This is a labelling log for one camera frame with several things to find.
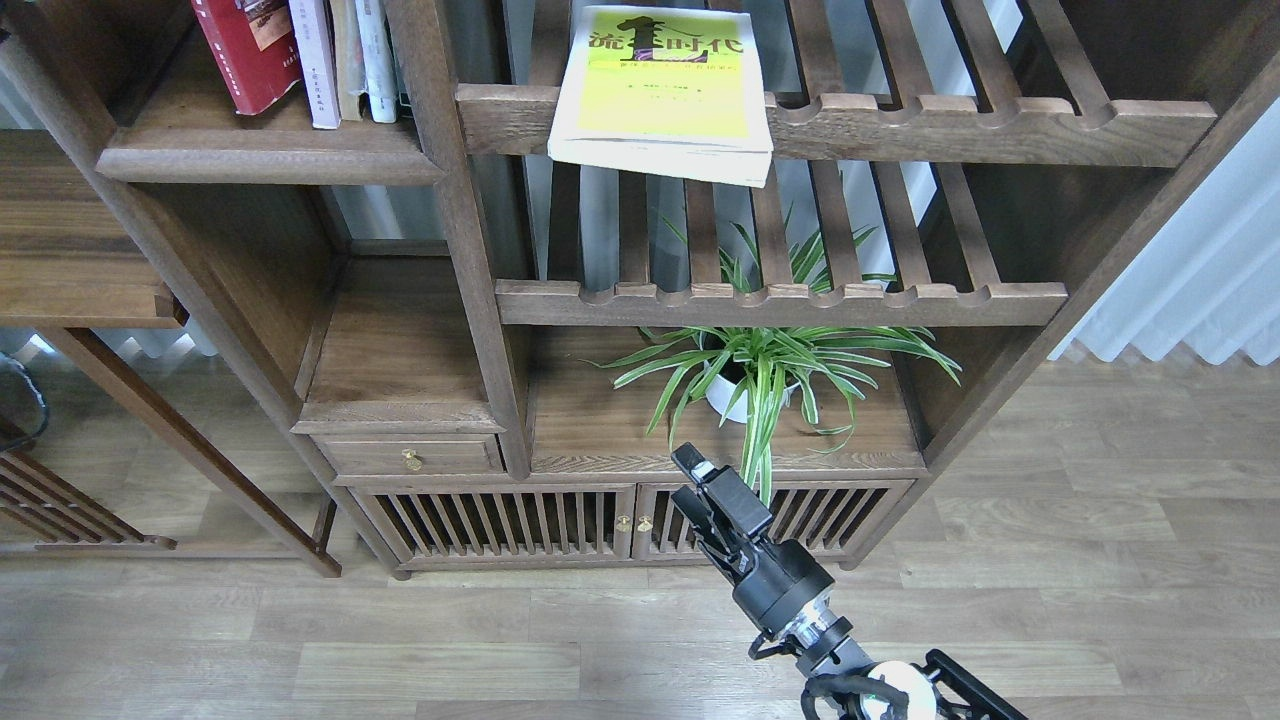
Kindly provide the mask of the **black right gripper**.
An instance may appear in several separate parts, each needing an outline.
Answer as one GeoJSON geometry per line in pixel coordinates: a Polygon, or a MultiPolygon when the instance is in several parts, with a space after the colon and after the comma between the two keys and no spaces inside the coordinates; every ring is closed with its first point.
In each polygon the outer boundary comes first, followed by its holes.
{"type": "Polygon", "coordinates": [[[732,466],[713,466],[690,443],[671,457],[692,482],[672,500],[733,587],[735,603],[771,641],[818,641],[835,623],[827,609],[833,578],[795,539],[773,542],[773,514],[732,466]]]}

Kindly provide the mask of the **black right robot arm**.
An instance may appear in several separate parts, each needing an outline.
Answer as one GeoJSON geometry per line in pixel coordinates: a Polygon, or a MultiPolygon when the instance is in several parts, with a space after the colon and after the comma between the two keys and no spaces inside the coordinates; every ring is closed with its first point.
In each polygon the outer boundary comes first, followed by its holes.
{"type": "Polygon", "coordinates": [[[804,717],[819,716],[819,700],[841,719],[1025,716],[940,650],[929,651],[923,665],[873,660],[855,642],[851,623],[828,607],[832,575],[797,541],[769,537],[773,515],[736,470],[713,466],[690,443],[672,459],[692,482],[675,493],[675,505],[759,630],[749,657],[796,657],[806,679],[804,717]]]}

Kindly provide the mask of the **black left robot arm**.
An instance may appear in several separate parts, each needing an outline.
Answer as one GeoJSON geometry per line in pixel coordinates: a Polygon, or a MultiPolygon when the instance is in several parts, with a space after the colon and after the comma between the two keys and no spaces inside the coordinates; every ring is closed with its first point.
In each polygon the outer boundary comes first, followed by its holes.
{"type": "Polygon", "coordinates": [[[49,405],[29,370],[9,354],[1,354],[1,451],[29,447],[49,421],[49,405]]]}

